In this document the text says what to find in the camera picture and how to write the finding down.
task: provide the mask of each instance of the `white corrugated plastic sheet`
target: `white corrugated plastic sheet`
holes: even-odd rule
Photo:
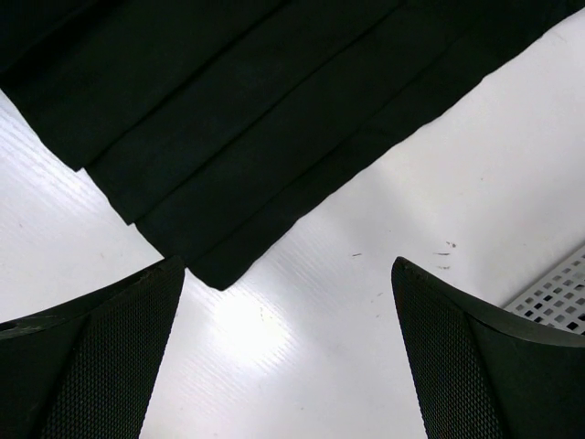
[[[503,305],[585,241],[585,12],[329,197],[228,291],[186,278],[142,438],[424,438],[390,267]],[[0,321],[160,259],[0,96]]]

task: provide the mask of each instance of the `black textured panel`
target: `black textured panel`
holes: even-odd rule
[[[138,437],[175,317],[181,264],[94,311],[40,428],[46,439]]]
[[[74,318],[52,328],[46,318],[25,317],[0,330],[0,438],[31,436],[43,405],[54,388],[60,371],[85,317]],[[28,334],[34,327],[37,332]],[[19,334],[9,337],[9,333]]]
[[[427,435],[506,437],[464,313],[413,271],[395,267],[392,283]]]
[[[580,348],[534,343],[470,322],[510,436],[585,438],[585,337],[566,334]]]

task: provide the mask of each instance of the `fabric fold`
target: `fabric fold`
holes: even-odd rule
[[[282,3],[101,2],[0,85],[45,145],[80,169]]]
[[[88,166],[124,220],[154,208],[399,4],[327,3],[281,8]]]
[[[158,251],[223,289],[585,0],[99,5],[0,84]]]
[[[96,0],[5,0],[0,15],[0,73]]]

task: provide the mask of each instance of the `white perforated grid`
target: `white perforated grid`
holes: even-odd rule
[[[585,335],[585,246],[505,307],[518,316]]]

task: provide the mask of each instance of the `textured plastic wedge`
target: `textured plastic wedge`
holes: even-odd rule
[[[585,437],[585,337],[487,304],[402,258],[392,285],[430,439]]]
[[[0,437],[138,437],[183,285],[178,258],[0,325]]]

